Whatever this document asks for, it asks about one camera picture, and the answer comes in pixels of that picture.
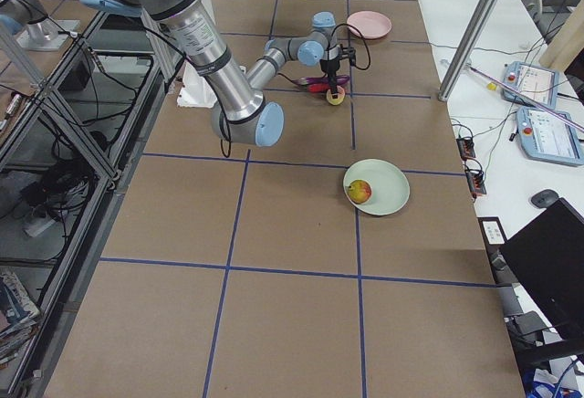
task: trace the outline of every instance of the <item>apple on plate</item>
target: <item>apple on plate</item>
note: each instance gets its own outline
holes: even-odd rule
[[[347,187],[347,196],[355,204],[364,204],[371,198],[371,187],[367,181],[357,179]]]

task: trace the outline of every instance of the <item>blue joint cap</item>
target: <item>blue joint cap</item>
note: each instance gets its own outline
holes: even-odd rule
[[[79,0],[87,7],[95,8],[101,12],[112,13],[114,15],[140,17],[141,7],[132,7],[119,3],[116,0]]]
[[[24,28],[24,26],[21,26],[12,17],[7,15],[0,15],[0,23],[8,29],[11,35],[15,35]]]
[[[274,39],[270,39],[266,42],[266,46],[264,47],[264,51],[267,51],[268,49],[270,49],[270,47],[272,46],[272,43],[274,42]]]
[[[314,28],[332,28],[335,25],[335,16],[330,12],[319,12],[312,16]]]
[[[324,54],[325,48],[316,40],[307,40],[298,48],[298,60],[307,67],[314,67]]]
[[[262,110],[255,128],[255,145],[271,147],[280,139],[284,129],[284,111],[282,107],[270,101]]]

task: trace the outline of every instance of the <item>white table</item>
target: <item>white table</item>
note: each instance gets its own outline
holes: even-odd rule
[[[430,42],[438,46],[458,46],[477,2],[478,0],[420,0]],[[521,0],[499,0],[476,46],[517,52],[530,49],[540,38],[541,34]],[[545,48],[544,45],[538,53],[531,53],[528,62],[538,64],[538,57]],[[526,54],[508,56],[476,50],[471,59],[475,67],[500,78],[505,64],[524,60]],[[454,49],[433,46],[433,55],[442,79],[446,66],[441,64],[441,60],[451,60]],[[566,78],[562,75],[560,81],[564,80]],[[501,99],[499,90],[488,90],[486,85],[487,81],[481,77],[465,72],[448,100],[451,117],[470,127],[473,133],[498,125],[511,106],[511,103]],[[576,95],[569,83],[560,85],[559,91]],[[573,120],[584,123],[584,107],[579,102],[559,98],[557,110],[567,111]],[[484,167],[487,166],[489,153],[495,146],[485,180],[487,195],[476,200],[476,214],[498,216],[507,236],[513,236],[543,211],[533,206],[529,198],[545,188],[557,191],[584,214],[584,168],[529,160],[520,147],[518,137],[513,142],[508,140],[515,127],[515,116],[512,116],[503,127],[500,141],[496,145],[499,129],[478,136],[474,141],[477,159]]]

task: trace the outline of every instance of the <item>black mouse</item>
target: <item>black mouse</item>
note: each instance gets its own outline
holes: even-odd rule
[[[554,190],[543,190],[531,197],[531,203],[538,208],[547,208],[559,199]]]

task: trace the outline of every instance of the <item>black monitor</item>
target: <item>black monitor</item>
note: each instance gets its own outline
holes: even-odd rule
[[[517,280],[562,339],[525,360],[584,353],[584,217],[560,198],[501,246]]]

